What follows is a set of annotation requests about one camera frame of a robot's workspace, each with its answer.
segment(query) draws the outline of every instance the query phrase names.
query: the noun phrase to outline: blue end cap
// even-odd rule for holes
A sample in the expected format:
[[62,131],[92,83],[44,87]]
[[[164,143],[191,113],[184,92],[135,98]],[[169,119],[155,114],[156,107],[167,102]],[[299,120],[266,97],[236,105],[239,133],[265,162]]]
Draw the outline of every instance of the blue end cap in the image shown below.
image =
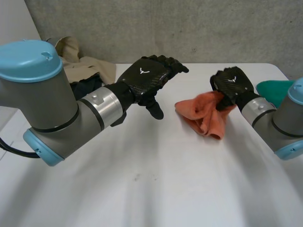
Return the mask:
[[40,40],[24,40],[0,46],[0,78],[34,83],[56,76],[63,67],[56,49]]
[[303,78],[298,79],[288,90],[288,97],[299,105],[303,105]]
[[23,134],[23,139],[49,166],[55,166],[64,160],[64,158],[53,152],[29,129]]
[[289,144],[275,152],[282,160],[289,160],[303,154],[303,140]]

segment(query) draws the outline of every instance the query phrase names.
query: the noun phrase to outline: white tabletop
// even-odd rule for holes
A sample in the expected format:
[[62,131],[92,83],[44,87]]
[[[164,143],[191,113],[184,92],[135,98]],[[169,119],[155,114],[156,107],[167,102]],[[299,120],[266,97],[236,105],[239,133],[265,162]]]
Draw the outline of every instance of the white tabletop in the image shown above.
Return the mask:
[[[107,128],[55,167],[6,153],[0,226],[302,226],[303,156],[279,160],[238,109],[222,141],[198,136],[175,113],[176,102],[210,91],[210,76],[234,65],[254,85],[286,79],[270,64],[186,64],[190,72],[157,95],[161,121],[133,105],[122,125]],[[118,65],[117,75],[128,66]],[[0,136],[30,151],[22,140],[27,128],[18,111]]]

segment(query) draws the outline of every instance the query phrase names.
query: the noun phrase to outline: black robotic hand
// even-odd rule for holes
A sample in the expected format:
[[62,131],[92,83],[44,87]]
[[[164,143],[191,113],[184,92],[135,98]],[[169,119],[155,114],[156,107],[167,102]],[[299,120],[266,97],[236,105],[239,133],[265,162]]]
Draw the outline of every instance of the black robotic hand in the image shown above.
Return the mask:
[[237,104],[241,109],[242,102],[247,99],[255,98],[254,86],[238,67],[226,68],[224,71],[218,71],[210,78],[210,84],[214,91],[220,91],[224,98],[217,105],[218,110]]
[[188,71],[188,68],[176,59],[152,55],[137,60],[117,82],[128,85],[134,95],[134,102],[145,106],[154,118],[160,120],[164,114],[155,99],[157,91],[178,73]]

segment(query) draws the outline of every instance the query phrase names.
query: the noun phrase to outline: tan fabric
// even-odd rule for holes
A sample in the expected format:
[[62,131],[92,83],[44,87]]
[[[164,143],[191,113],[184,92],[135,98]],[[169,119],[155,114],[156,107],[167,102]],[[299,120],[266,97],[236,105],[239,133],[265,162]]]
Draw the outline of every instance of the tan fabric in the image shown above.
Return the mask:
[[79,59],[79,43],[76,38],[66,36],[60,39],[49,39],[61,57],[63,67],[70,83],[87,79],[96,73],[105,84],[112,84],[116,79],[116,65],[96,58],[82,57]]

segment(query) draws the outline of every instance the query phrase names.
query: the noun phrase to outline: orange cloth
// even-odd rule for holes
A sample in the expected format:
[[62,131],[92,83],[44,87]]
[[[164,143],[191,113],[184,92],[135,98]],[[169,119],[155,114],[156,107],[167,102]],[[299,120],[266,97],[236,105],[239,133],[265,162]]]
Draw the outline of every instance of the orange cloth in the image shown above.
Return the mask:
[[221,140],[225,133],[227,115],[236,107],[233,105],[217,111],[216,106],[222,98],[223,94],[218,91],[206,92],[194,99],[177,102],[175,108],[198,134]]

